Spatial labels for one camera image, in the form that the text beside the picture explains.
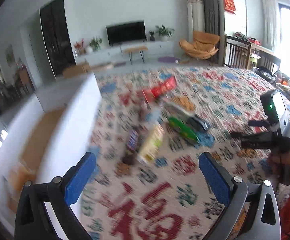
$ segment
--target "black cabinet door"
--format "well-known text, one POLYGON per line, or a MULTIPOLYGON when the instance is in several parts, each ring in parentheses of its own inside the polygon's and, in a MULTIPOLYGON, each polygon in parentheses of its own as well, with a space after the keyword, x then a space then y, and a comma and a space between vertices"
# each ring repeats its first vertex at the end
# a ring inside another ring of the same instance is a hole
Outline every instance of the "black cabinet door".
POLYGON ((40 10, 44 42, 55 76, 75 64, 68 36, 64 1, 54 0, 40 10))

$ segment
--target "wooden railing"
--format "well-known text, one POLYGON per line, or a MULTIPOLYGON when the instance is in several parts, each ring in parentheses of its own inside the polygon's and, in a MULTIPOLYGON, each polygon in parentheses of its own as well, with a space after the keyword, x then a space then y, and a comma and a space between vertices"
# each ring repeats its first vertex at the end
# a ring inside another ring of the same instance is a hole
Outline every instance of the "wooden railing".
POLYGON ((281 60, 271 50, 232 36, 225 36, 224 52, 224 65, 227 67, 250 69, 263 66, 270 72, 273 71, 275 64, 278 69, 280 67, 281 60), (251 58, 251 53, 257 54, 261 58, 251 58))

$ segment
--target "white vase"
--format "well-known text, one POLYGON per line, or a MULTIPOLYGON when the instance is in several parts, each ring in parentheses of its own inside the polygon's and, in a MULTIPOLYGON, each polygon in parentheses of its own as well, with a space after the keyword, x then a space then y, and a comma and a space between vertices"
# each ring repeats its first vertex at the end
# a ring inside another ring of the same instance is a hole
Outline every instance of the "white vase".
POLYGON ((161 41, 168 41, 169 37, 168 36, 161 36, 161 41))
POLYGON ((91 53, 93 53, 93 48, 92 48, 91 46, 87 46, 87 47, 85 48, 85 50, 86 50, 86 53, 87 53, 87 54, 91 54, 91 53))

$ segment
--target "green plant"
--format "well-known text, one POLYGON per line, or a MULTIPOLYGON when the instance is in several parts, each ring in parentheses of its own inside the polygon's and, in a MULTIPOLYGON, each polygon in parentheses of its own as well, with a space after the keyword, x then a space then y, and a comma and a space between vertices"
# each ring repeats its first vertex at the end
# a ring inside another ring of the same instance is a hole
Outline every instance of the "green plant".
POLYGON ((93 39, 91 40, 91 42, 89 43, 89 45, 90 45, 93 49, 97 50, 97 49, 100 49, 100 48, 101 48, 101 43, 103 43, 101 37, 99 37, 99 38, 97 38, 97 37, 96 37, 96 38, 93 37, 93 39))
POLYGON ((156 27, 156 32, 159 34, 159 36, 167 36, 167 37, 170 37, 175 32, 174 29, 172 29, 172 28, 165 28, 164 25, 162 25, 162 27, 160 27, 160 26, 155 26, 155 27, 156 27))

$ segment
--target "white sheer curtain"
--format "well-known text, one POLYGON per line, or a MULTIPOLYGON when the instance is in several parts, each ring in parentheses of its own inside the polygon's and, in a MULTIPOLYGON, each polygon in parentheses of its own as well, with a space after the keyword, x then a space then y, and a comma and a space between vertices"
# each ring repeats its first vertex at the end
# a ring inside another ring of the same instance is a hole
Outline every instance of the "white sheer curtain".
POLYGON ((188 39, 193 41, 193 31, 205 32, 204 0, 187 0, 188 39))
POLYGON ((280 46, 280 14, 277 0, 263 0, 265 32, 263 46, 277 52, 280 46))

